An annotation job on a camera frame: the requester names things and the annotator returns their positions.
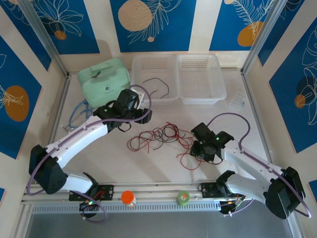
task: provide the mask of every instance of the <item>tangled red wire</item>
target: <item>tangled red wire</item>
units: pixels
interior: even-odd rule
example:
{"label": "tangled red wire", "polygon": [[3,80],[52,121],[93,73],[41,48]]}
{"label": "tangled red wire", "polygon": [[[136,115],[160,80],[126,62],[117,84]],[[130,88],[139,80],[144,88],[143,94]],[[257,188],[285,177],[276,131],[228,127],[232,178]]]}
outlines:
{"label": "tangled red wire", "polygon": [[[138,146],[136,148],[132,146],[135,140],[137,140],[137,143],[138,143]],[[190,171],[196,170],[202,162],[205,162],[204,160],[201,160],[195,157],[195,159],[199,161],[199,164],[195,168],[191,169],[186,167],[183,164],[184,156],[189,155],[191,146],[194,143],[194,136],[191,134],[191,132],[186,130],[181,130],[176,125],[169,122],[167,122],[167,124],[163,127],[156,127],[152,131],[143,131],[138,136],[134,136],[133,138],[128,140],[127,147],[131,151],[134,151],[134,152],[139,151],[143,149],[144,147],[147,147],[148,153],[149,153],[150,143],[153,141],[161,142],[161,145],[153,150],[159,149],[164,143],[171,143],[171,142],[177,141],[184,149],[186,149],[186,152],[177,155],[176,158],[180,157],[180,160],[179,160],[180,164],[187,170],[190,170]]]}

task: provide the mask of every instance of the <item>green tape roll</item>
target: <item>green tape roll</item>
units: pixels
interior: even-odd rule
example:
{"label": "green tape roll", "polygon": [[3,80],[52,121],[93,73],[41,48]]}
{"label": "green tape roll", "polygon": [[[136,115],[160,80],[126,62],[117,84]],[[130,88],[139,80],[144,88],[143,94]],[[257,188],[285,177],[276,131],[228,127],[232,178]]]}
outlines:
{"label": "green tape roll", "polygon": [[185,206],[189,202],[189,193],[187,191],[180,191],[177,195],[177,204]]}

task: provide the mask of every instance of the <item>blue cable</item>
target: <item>blue cable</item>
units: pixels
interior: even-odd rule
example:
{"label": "blue cable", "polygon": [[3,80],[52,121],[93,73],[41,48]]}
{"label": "blue cable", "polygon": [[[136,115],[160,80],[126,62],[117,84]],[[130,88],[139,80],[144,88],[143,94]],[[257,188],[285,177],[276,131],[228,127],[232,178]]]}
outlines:
{"label": "blue cable", "polygon": [[93,114],[93,108],[89,105],[89,103],[87,102],[86,99],[85,99],[84,101],[80,102],[80,103],[75,107],[75,109],[74,109],[74,111],[72,112],[72,114],[70,115],[70,118],[69,118],[69,121],[68,121],[68,125],[69,125],[69,127],[70,127],[71,129],[76,129],[76,128],[77,128],[77,126],[72,126],[72,125],[71,125],[71,122],[72,122],[72,120],[73,120],[73,117],[74,117],[75,113],[77,112],[77,110],[79,109],[79,107],[80,107],[81,105],[83,105],[83,104],[86,105],[86,108],[85,108],[85,110],[81,111],[81,113],[79,114],[79,116],[81,116],[83,113],[85,113],[85,114],[86,114],[86,119],[87,119],[88,117],[90,117],[90,116]]}

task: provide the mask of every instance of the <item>robotic arm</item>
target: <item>robotic arm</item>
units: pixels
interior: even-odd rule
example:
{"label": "robotic arm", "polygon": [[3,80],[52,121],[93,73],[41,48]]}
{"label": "robotic arm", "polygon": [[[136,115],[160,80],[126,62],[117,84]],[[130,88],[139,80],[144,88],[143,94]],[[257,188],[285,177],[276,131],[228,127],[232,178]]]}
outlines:
{"label": "robotic arm", "polygon": [[[242,194],[264,203],[273,214],[286,219],[300,204],[300,201],[280,179],[277,175],[279,174],[291,184],[301,198],[305,198],[301,180],[295,169],[288,167],[284,170],[251,152],[244,153],[238,148],[225,149],[225,144],[233,140],[233,137],[224,131],[216,135],[204,123],[199,124],[191,132],[197,141],[194,142],[190,155],[207,162],[213,161],[214,156],[217,155],[221,159],[238,165],[255,178],[245,178],[233,171],[226,171],[216,180],[215,184],[205,184],[205,189],[209,189],[211,194],[221,194],[223,197]],[[264,168],[262,164],[266,164],[269,169]]]}
{"label": "robotic arm", "polygon": [[[34,176],[34,179],[44,191],[47,194],[53,194],[59,190],[72,190],[89,196],[96,195],[98,183],[89,174],[71,173],[66,171],[64,167],[87,145],[115,128],[120,129],[124,123],[123,121],[138,119],[147,114],[143,119],[136,121],[136,123],[148,123],[152,117],[152,111],[147,112],[148,109],[138,109],[139,104],[140,99],[136,92],[130,89],[121,91],[116,101],[111,101],[105,106],[99,107],[83,125],[63,139],[48,145],[46,148],[40,145],[35,146],[31,150],[29,174],[31,175],[39,162],[50,151],[55,149]],[[113,120],[101,122],[101,120],[106,119]]]}

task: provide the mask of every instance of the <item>mint green pouch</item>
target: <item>mint green pouch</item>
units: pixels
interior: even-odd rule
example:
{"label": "mint green pouch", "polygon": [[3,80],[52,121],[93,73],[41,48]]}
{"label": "mint green pouch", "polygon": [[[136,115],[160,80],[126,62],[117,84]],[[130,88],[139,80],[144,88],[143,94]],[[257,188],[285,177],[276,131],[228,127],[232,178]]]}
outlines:
{"label": "mint green pouch", "polygon": [[85,98],[92,108],[116,100],[120,92],[130,86],[129,72],[119,58],[83,69],[77,77]]}

